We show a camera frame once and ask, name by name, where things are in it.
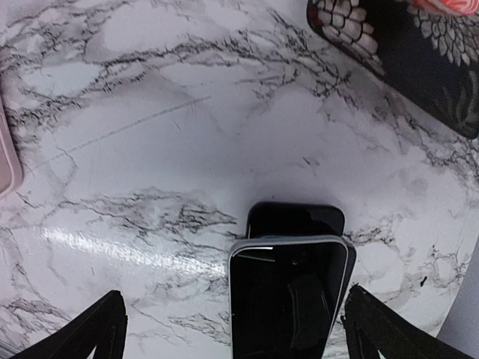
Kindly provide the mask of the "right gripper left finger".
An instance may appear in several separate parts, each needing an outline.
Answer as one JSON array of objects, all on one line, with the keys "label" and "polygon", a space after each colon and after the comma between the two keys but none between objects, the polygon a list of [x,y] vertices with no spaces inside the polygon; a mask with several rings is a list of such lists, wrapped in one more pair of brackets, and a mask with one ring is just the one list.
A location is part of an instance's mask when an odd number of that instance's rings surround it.
[{"label": "right gripper left finger", "polygon": [[121,359],[127,322],[123,296],[111,290],[63,328],[13,357]]}]

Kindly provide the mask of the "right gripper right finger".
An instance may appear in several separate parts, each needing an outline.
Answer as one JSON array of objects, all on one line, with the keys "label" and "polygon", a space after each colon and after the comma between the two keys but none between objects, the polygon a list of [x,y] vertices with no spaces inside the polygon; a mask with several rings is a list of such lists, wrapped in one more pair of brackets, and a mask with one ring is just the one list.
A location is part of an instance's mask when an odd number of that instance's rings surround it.
[{"label": "right gripper right finger", "polygon": [[468,358],[416,328],[359,285],[350,288],[341,321],[351,358]]}]

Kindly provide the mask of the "pink phone case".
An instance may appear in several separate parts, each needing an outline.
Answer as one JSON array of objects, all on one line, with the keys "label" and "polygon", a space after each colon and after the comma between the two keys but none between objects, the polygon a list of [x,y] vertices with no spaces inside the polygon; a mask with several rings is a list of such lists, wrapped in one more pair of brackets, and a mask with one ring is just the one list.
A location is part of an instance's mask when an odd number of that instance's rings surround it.
[{"label": "pink phone case", "polygon": [[1,198],[16,190],[23,180],[22,166],[13,144],[3,103],[1,108]]}]

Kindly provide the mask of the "black phone case near right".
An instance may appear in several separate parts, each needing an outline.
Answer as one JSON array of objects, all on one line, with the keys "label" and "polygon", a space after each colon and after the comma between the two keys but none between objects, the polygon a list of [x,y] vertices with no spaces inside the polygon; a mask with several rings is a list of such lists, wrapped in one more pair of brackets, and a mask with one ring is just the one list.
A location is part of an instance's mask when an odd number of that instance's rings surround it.
[{"label": "black phone case near right", "polygon": [[248,213],[245,236],[342,236],[344,226],[344,213],[335,206],[260,202]]}]

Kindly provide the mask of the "black floral cloth mat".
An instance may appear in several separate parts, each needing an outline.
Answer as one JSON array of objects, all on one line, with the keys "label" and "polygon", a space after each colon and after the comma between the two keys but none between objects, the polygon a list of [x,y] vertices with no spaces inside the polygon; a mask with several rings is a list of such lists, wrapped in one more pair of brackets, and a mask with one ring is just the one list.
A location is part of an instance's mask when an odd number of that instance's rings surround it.
[{"label": "black floral cloth mat", "polygon": [[478,14],[435,1],[309,1],[315,33],[434,118],[478,136]]}]

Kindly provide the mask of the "red white patterned bowl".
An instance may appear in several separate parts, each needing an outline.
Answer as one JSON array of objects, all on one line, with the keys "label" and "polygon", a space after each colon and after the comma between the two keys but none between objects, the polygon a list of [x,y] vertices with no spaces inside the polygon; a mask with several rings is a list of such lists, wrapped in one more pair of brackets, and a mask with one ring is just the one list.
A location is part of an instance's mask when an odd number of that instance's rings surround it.
[{"label": "red white patterned bowl", "polygon": [[407,0],[411,6],[436,15],[473,16],[478,0]]}]

